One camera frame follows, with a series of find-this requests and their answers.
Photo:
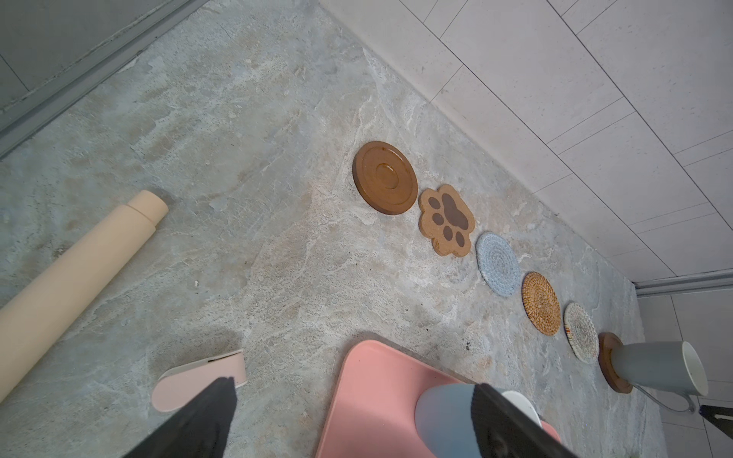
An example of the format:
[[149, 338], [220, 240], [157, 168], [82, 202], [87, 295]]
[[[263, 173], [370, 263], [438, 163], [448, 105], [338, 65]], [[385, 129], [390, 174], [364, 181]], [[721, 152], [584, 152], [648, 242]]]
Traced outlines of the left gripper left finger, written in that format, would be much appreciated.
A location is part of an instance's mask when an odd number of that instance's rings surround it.
[[223, 457], [236, 406], [234, 379], [218, 378], [125, 457]]

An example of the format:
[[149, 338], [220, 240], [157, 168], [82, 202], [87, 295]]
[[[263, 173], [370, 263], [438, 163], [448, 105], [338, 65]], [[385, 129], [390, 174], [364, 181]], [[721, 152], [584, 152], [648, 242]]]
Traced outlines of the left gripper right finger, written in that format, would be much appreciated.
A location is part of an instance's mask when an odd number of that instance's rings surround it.
[[481, 457], [575, 457], [491, 385], [475, 385], [471, 421]]

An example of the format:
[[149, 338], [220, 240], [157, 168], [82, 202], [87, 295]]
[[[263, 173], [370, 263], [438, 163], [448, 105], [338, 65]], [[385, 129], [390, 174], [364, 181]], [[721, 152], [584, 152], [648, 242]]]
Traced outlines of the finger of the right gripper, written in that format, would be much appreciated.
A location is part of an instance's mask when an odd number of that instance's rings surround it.
[[700, 405], [699, 413], [727, 437], [733, 438], [733, 408]]

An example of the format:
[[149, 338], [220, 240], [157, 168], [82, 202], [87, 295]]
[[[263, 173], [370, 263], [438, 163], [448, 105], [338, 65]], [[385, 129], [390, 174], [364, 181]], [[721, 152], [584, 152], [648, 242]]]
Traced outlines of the white mug blue handle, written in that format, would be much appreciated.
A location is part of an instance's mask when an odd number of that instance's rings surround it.
[[475, 384], [432, 387], [419, 398], [415, 425], [437, 457], [517, 457], [508, 439], [487, 426], [492, 405], [475, 397]]

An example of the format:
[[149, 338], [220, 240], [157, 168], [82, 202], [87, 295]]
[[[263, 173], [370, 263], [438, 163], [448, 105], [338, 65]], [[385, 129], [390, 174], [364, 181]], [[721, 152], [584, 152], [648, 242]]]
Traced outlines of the multicolour knitted round coaster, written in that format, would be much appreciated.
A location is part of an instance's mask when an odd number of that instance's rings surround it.
[[566, 337], [574, 355], [584, 364], [593, 364], [599, 357], [599, 337], [590, 315], [579, 303], [569, 303], [563, 319]]

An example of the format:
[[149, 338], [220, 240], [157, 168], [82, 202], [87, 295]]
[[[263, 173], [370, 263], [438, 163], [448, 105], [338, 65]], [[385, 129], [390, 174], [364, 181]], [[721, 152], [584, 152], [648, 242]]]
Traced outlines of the woven rattan round coaster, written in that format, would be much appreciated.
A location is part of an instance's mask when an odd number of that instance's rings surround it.
[[549, 281], [538, 272], [528, 272], [522, 282], [522, 302], [534, 327], [546, 336], [554, 336], [561, 325], [559, 299]]

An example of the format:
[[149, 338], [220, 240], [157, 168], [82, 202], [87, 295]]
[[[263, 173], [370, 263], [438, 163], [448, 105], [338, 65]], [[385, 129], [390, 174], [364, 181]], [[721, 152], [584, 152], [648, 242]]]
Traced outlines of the brown wooden round coaster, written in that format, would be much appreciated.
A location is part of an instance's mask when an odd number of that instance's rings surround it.
[[633, 390], [632, 385], [618, 375], [612, 362], [613, 350], [622, 346], [622, 340], [616, 334], [612, 332], [599, 333], [599, 367], [604, 379], [613, 391], [620, 394], [630, 394]]
[[370, 141], [363, 145], [353, 160], [352, 176], [364, 201], [383, 214], [403, 214], [417, 199], [414, 169], [389, 143]]

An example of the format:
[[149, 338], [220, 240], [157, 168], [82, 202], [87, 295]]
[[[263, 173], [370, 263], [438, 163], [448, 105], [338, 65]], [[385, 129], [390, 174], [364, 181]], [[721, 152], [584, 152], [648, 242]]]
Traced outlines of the blue knitted round coaster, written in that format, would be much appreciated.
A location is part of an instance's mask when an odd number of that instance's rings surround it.
[[522, 271], [517, 256], [504, 238], [490, 232], [476, 241], [478, 270], [497, 295], [509, 298], [521, 286]]

